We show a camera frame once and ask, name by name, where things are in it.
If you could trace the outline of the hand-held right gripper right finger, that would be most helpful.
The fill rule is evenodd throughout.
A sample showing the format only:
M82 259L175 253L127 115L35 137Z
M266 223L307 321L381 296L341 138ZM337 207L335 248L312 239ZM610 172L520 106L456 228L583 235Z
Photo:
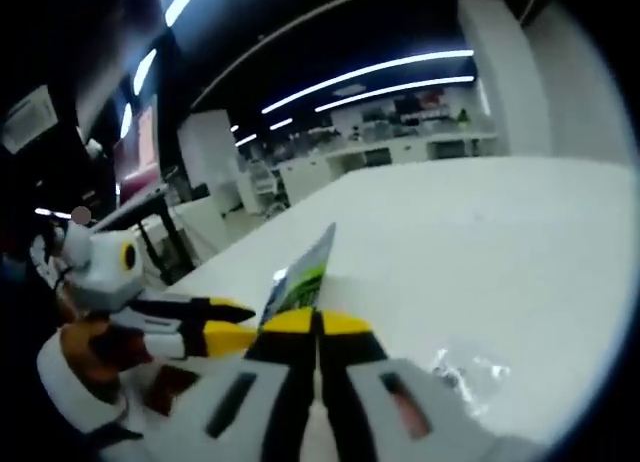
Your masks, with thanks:
M342 461L532 461L533 442L469 416L436 376L390 357L362 319L318 314L322 399Z

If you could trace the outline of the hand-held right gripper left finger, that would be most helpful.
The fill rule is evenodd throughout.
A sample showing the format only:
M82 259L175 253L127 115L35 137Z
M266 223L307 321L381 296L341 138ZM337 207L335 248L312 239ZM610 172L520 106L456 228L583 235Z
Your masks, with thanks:
M241 358L184 392L145 441L155 461L301 461L315 394L317 313L266 323Z

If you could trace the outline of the person's left hand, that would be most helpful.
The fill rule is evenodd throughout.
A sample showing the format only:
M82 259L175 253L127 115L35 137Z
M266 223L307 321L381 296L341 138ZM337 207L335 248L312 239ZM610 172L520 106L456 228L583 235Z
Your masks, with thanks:
M106 319L66 324L60 331L60 343L71 370L90 383L114 382L121 372L152 360L141 331Z

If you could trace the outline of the person's right hand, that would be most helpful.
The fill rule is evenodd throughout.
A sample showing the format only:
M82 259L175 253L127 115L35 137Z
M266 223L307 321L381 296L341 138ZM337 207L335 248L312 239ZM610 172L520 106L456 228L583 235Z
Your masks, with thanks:
M300 462L338 462L338 453L324 404L314 400L300 448Z

